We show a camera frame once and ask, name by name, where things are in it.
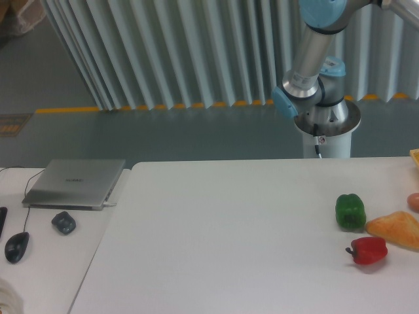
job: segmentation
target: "laptop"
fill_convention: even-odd
[[[22,201],[25,207],[102,210],[125,160],[52,160]]]

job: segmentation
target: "bell pepper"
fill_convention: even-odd
[[[364,227],[367,216],[364,203],[356,194],[343,194],[336,200],[336,221],[339,226],[349,230]]]
[[[378,262],[387,255],[386,240],[381,237],[361,237],[351,242],[351,250],[346,248],[354,262],[359,265],[370,265]]]

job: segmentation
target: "green bell pepper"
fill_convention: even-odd
[[[367,216],[364,203],[356,194],[343,194],[336,200],[336,221],[345,229],[354,230],[364,227]]]

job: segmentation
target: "computer mouse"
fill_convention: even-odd
[[[70,234],[76,228],[76,221],[70,214],[66,211],[62,211],[57,214],[52,220],[51,223],[57,227],[58,231],[63,235]]]
[[[29,242],[29,234],[27,232],[20,232],[12,236],[5,246],[6,259],[15,264],[20,261],[25,255],[27,243]]]

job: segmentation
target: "laptop logo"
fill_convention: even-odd
[[[83,182],[84,179],[66,179],[66,182]]]

